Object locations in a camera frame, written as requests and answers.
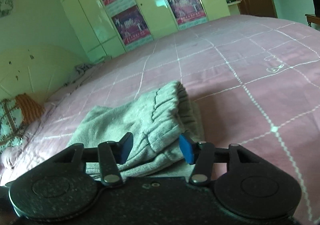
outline shelf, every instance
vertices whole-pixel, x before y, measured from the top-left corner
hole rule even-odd
[[[235,5],[235,4],[239,4],[241,3],[242,0],[237,0],[237,1],[234,1],[234,2],[231,2],[231,3],[228,3],[228,6],[232,6],[232,5]]]

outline striped pillow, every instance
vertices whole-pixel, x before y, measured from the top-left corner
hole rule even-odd
[[[17,106],[21,109],[23,124],[25,125],[30,125],[44,113],[44,108],[27,94],[20,94],[15,97],[15,100]]]

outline folded cloth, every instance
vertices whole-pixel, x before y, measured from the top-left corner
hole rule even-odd
[[[128,160],[118,165],[122,177],[149,175],[181,160],[178,137],[188,132],[194,141],[203,140],[188,94],[179,81],[145,93],[117,108],[94,107],[81,122],[67,146],[83,143],[85,148],[133,134]],[[86,172],[99,178],[98,163],[87,163]]]
[[[65,83],[65,86],[68,86],[72,83],[75,83],[77,80],[79,80],[82,76],[84,76],[85,72],[89,69],[91,69],[94,65],[89,63],[82,63],[79,65],[76,65],[69,76],[69,80],[67,83]]]

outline patterned pillowcase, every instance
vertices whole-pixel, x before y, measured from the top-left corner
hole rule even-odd
[[[4,99],[0,102],[0,153],[7,147],[22,143],[23,114],[16,100]]]

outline bed sheet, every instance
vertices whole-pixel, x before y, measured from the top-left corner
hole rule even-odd
[[[95,105],[116,107],[171,80],[197,102],[206,140],[239,143],[300,183],[295,214],[320,221],[320,33],[239,15],[179,31],[95,67],[30,136],[1,184],[64,149]]]

